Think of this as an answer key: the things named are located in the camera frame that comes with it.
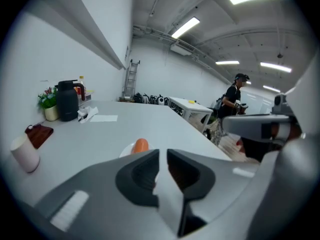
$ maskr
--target black shirt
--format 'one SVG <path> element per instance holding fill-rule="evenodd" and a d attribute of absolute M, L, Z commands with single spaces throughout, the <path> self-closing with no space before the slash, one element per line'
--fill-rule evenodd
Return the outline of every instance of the black shirt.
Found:
<path fill-rule="evenodd" d="M 226 91 L 225 95 L 223 95 L 223 97 L 227 97 L 231 103 L 235 103 L 236 100 L 240 101 L 241 93 L 236 85 L 231 85 Z M 222 103 L 218 111 L 218 118 L 234 116 L 236 113 L 237 113 L 237 110 L 235 108 L 232 108 Z"/>

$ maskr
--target ladder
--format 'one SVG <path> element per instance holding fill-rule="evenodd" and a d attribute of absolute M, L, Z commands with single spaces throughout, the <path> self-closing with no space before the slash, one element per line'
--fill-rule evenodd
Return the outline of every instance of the ladder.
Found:
<path fill-rule="evenodd" d="M 130 66 L 126 71 L 125 83 L 123 97 L 132 98 L 136 93 L 136 82 L 137 82 L 137 72 L 140 65 L 140 60 L 138 63 L 133 63 L 133 60 L 130 60 Z"/>

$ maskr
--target bottle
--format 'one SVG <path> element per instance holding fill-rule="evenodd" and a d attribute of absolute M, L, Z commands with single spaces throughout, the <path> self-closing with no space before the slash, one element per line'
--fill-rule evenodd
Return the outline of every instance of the bottle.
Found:
<path fill-rule="evenodd" d="M 86 89 L 86 84 L 85 84 L 85 77 L 83 75 L 80 75 L 79 78 L 80 78 L 79 83 L 84 86 L 84 95 L 86 95 L 87 89 Z M 77 94 L 81 95 L 81 88 L 80 87 L 77 88 Z"/>

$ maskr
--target cap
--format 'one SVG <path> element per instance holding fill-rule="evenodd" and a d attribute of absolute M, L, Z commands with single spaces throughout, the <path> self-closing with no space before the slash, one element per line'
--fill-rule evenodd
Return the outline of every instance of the cap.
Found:
<path fill-rule="evenodd" d="M 246 80 L 246 81 L 250 80 L 249 76 L 246 74 L 242 74 L 242 73 L 236 74 L 235 80 L 240 79 L 240 78 L 243 80 Z"/>

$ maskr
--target potted plant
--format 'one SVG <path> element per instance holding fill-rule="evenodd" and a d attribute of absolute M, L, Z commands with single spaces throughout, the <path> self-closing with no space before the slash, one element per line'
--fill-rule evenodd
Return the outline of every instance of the potted plant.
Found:
<path fill-rule="evenodd" d="M 44 109 L 45 118 L 54 121 L 59 118 L 56 99 L 57 88 L 49 87 L 44 93 L 38 95 L 38 104 Z"/>

